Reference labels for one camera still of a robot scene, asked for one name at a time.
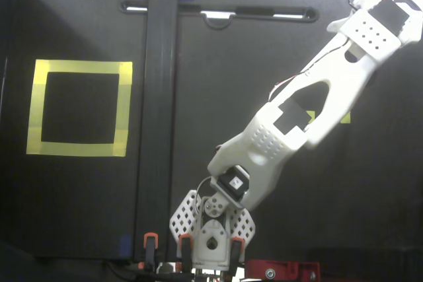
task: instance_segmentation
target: black panel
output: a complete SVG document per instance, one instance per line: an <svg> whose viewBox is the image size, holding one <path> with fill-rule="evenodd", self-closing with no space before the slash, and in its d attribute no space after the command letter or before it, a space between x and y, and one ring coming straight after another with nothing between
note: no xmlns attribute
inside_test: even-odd
<svg viewBox="0 0 423 282"><path fill-rule="evenodd" d="M171 213L208 175L216 145L242 132L275 83L300 71L333 37L327 25L350 12L345 0L199 0L203 6L233 1L313 6L319 19L233 17L216 30L195 14L184 15L178 29ZM413 58L402 50L379 70L350 124L339 124L314 151L302 149L289 161L275 191L252 212L257 232L247 259L308 260L317 246L371 252L421 245L422 48L409 50ZM294 99L317 116L327 86L306 93ZM174 242L169 243L174 259Z"/></svg>
<svg viewBox="0 0 423 282"><path fill-rule="evenodd" d="M157 258L163 261L170 219L178 0L149 0L148 10L136 235L158 234ZM142 240L134 251L136 260L144 258Z"/></svg>
<svg viewBox="0 0 423 282"><path fill-rule="evenodd" d="M345 0L180 0L186 11L180 15L178 50L173 52L177 78L171 208L154 215L156 204L167 199L155 190L147 195L150 187L144 186L138 188L138 199L148 205L135 212L147 20L142 13L119 11L123 1L147 5L146 0L16 2L1 109L0 238L37 256L128 259L134 241L142 244L141 233L152 220L164 233L159 238L162 253L163 236L168 235L168 259L173 260L176 244L167 231L167 214L208 175L215 146L240 133L274 83L298 72L332 38L327 24L350 12ZM292 8L302 12L313 7L319 14L305 23L239 11L220 30L199 14L202 8L234 6L285 7L293 13ZM267 12L254 11L262 16ZM345 246L350 247L347 252L363 250L369 256L366 263L379 261L392 269L402 260L381 259L372 250L384 248L395 255L405 246L423 246L422 56L421 45L415 45L392 57L364 90L351 124L338 125L315 151L304 149L291 159L275 192L252 212L257 233L247 259L322 260L325 268L340 268L336 256L326 258L315 247L326 252ZM25 155L37 58L133 61L125 158ZM163 91L171 92L172 86ZM308 99L294 99L304 110L319 113L325 94L307 94ZM153 159L161 155L168 157L156 153ZM163 162L169 167L167 159ZM154 177L150 170L147 178L140 175L139 183ZM154 185L160 193L167 186L164 179ZM134 232L135 214L143 228L140 234ZM339 258L348 261L348 256ZM363 266L356 262L348 272L357 275ZM397 268L390 271L393 277L403 267Z"/></svg>
<svg viewBox="0 0 423 282"><path fill-rule="evenodd" d="M147 19L120 12L121 1L15 1L1 109L0 239L35 256L132 257ZM126 157L25 154L36 59L133 62Z"/></svg>
<svg viewBox="0 0 423 282"><path fill-rule="evenodd" d="M47 76L41 140L113 143L119 74L54 73Z"/></svg>
<svg viewBox="0 0 423 282"><path fill-rule="evenodd" d="M0 0L0 75L3 77L12 18L12 0Z"/></svg>

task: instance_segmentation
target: black background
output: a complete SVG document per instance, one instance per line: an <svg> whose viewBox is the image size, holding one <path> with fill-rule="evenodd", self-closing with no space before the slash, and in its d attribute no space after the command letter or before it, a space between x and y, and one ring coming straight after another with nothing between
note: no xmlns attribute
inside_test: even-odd
<svg viewBox="0 0 423 282"><path fill-rule="evenodd" d="M134 218L146 14L124 14L122 1L17 0L0 122L0 237L38 256L128 259L125 237L130 246L142 239ZM242 132L273 85L331 39L327 24L349 14L346 0L180 1L204 9L313 6L319 19L239 17L217 30L198 13L180 13L171 213L208 175L215 146ZM351 124L292 158L252 212L257 232L247 258L318 260L319 249L422 245L421 53L420 44L398 52L364 90ZM35 59L134 62L127 157L24 155ZM302 106L318 110L320 93L310 95Z"/></svg>
<svg viewBox="0 0 423 282"><path fill-rule="evenodd" d="M119 74L49 72L41 141L113 143L118 86Z"/></svg>

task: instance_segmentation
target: orange clamp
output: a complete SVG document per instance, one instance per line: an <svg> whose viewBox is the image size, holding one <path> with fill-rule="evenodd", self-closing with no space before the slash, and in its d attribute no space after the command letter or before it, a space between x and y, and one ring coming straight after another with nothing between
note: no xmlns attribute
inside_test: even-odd
<svg viewBox="0 0 423 282"><path fill-rule="evenodd" d="M182 239L189 238L191 241L191 250L194 248L194 238L191 234L182 234L179 236L179 246L182 247Z"/></svg>
<svg viewBox="0 0 423 282"><path fill-rule="evenodd" d="M245 240L244 240L244 239L242 239L241 237L234 237L234 238L232 238L232 242L233 242L234 240L241 242L241 244L242 244L242 246L241 246L241 252L242 252L242 251L244 251L244 247L245 247Z"/></svg>
<svg viewBox="0 0 423 282"><path fill-rule="evenodd" d="M147 234L144 235L144 249L147 246L147 238L149 237L154 237L155 242L156 242L156 248L158 249L159 247L159 236L157 234L155 234L154 232L148 232Z"/></svg>

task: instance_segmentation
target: clamp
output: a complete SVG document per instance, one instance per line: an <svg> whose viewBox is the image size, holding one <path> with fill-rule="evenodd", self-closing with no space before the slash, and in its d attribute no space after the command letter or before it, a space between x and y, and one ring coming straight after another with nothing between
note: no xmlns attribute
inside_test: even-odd
<svg viewBox="0 0 423 282"><path fill-rule="evenodd" d="M190 273L192 271L192 248L194 239L191 234L182 234L179 237L179 246L182 254L181 271Z"/></svg>
<svg viewBox="0 0 423 282"><path fill-rule="evenodd" d="M155 253L159 247L159 237L154 232L144 235L145 262L140 267L145 271L155 271Z"/></svg>

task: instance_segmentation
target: vertical black pole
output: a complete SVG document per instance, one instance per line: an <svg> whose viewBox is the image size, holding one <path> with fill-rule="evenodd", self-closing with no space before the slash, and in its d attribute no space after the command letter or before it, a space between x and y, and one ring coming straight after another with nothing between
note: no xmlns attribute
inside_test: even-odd
<svg viewBox="0 0 423 282"><path fill-rule="evenodd" d="M164 260L169 230L174 65L178 0L149 0L139 154L134 260L144 257L143 237L159 235Z"/></svg>

